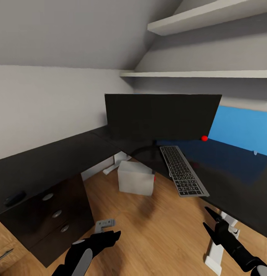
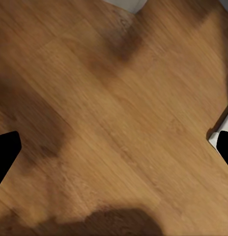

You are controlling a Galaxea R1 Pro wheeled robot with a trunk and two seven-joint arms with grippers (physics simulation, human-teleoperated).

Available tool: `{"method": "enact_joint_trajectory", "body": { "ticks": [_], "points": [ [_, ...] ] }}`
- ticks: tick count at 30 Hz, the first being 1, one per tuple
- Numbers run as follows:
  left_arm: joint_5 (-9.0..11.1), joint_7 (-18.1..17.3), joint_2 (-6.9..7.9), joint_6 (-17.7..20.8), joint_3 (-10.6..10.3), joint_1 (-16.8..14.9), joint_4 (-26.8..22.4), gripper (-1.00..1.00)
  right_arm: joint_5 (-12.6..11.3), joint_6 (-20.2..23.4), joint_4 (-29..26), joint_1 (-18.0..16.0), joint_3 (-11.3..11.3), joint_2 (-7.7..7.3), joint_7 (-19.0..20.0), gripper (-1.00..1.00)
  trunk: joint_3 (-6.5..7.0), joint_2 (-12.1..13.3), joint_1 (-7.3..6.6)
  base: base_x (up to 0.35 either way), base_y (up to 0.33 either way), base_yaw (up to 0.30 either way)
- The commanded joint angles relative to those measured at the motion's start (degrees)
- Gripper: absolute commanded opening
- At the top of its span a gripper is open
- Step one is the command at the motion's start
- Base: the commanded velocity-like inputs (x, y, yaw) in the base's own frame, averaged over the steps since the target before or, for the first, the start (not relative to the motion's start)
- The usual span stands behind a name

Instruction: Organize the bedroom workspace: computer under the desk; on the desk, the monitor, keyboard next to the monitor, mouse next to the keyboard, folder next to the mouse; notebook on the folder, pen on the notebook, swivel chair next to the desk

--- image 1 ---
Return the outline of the mouse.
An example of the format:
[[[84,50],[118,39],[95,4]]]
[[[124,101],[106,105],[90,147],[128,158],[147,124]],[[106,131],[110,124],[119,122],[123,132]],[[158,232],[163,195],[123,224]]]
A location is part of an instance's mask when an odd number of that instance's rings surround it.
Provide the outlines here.
[[[21,198],[24,195],[24,193],[25,193],[24,190],[16,191],[16,192],[10,194],[5,200],[3,200],[3,203],[11,204],[14,201],[18,200],[19,198]]]

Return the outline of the monitor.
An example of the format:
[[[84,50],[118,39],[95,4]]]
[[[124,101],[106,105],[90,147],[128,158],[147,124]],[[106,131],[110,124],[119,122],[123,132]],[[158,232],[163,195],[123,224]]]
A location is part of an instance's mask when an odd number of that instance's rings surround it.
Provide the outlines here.
[[[105,94],[109,139],[207,141],[221,94]]]

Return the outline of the keyboard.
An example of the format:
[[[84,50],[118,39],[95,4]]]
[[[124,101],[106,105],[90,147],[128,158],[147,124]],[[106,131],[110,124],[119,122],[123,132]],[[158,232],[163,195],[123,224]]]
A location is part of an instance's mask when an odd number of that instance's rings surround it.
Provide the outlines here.
[[[210,196],[178,146],[161,146],[160,150],[179,197]]]

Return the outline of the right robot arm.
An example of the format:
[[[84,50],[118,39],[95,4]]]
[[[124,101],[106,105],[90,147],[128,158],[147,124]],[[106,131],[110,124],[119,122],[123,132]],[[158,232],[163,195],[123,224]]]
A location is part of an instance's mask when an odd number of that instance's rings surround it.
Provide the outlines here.
[[[229,227],[229,223],[222,219],[221,215],[207,206],[205,208],[214,220],[219,222],[215,226],[215,231],[203,222],[215,245],[221,244],[244,272],[248,272],[255,267],[251,272],[251,276],[267,276],[267,265],[260,258],[252,256],[238,241],[240,230],[232,226]]]

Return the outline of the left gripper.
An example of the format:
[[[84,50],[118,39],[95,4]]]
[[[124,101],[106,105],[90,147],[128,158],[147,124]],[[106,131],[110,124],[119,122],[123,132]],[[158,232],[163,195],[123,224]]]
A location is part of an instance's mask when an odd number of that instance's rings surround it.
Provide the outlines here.
[[[98,254],[107,247],[112,247],[115,245],[116,241],[119,240],[121,231],[114,233],[114,231],[106,231],[104,233],[92,234],[90,237],[95,237],[100,243],[100,250]]]

